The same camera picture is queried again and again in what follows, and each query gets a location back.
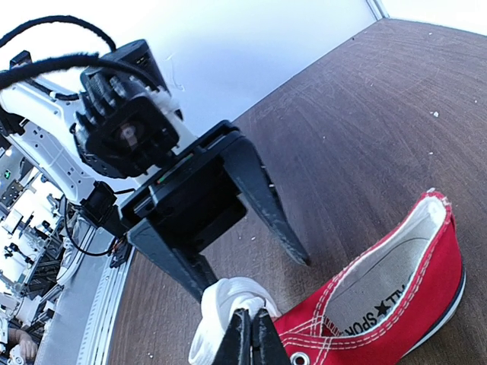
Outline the red canvas sneaker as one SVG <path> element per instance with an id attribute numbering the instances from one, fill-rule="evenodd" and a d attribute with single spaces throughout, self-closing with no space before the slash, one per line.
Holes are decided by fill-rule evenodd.
<path id="1" fill-rule="evenodd" d="M 405 220 L 287 313 L 251 278 L 202 295 L 191 364 L 214 364 L 236 310 L 264 309 L 293 364 L 395 364 L 456 312 L 466 286 L 451 203 L 428 190 Z"/>

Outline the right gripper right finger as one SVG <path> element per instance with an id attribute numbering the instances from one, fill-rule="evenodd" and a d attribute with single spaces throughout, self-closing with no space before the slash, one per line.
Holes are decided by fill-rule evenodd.
<path id="1" fill-rule="evenodd" d="M 251 363 L 290 365 L 291 362 L 266 309 L 260 309 L 251 325 Z"/>

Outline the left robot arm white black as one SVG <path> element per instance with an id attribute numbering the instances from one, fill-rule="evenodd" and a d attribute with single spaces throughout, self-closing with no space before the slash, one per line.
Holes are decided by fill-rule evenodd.
<path id="1" fill-rule="evenodd" d="M 15 56 L 1 73 L 1 133 L 84 219 L 197 300 L 217 280 L 202 251 L 249 209 L 295 262 L 310 264 L 255 145 L 227 120 L 195 136 L 145 40 L 117 46 L 93 24 L 55 15 L 1 42 L 51 23 L 91 30 L 109 52 Z"/>

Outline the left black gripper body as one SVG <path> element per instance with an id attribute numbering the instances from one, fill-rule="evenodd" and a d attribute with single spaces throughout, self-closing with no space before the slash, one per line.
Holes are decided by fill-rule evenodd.
<path id="1" fill-rule="evenodd" d="M 224 168 L 223 152 L 240 130 L 222 121 L 192 143 L 176 164 L 136 190 L 119 208 L 121 221 L 133 228 L 143 219 L 170 245 L 201 252 L 247 213 Z"/>

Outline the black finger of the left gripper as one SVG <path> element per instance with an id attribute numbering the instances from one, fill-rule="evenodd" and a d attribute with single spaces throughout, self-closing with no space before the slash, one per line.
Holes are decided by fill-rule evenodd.
<path id="1" fill-rule="evenodd" d="M 288 222 L 279 194 L 253 143 L 239 137 L 221 156 L 225 170 L 241 195 L 290 258 L 300 265 L 310 265 L 310 256 Z"/>
<path id="2" fill-rule="evenodd" d="M 169 244 L 146 218 L 127 232 L 128 241 L 151 263 L 171 276 L 198 303 L 205 289 L 218 279 L 208 260 L 194 250 Z"/>

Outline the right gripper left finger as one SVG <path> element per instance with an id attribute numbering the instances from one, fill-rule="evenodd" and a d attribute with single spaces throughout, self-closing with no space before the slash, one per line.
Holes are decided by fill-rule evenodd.
<path id="1" fill-rule="evenodd" d="M 213 365 L 250 365 L 251 319 L 247 309 L 237 309 L 226 329 Z"/>

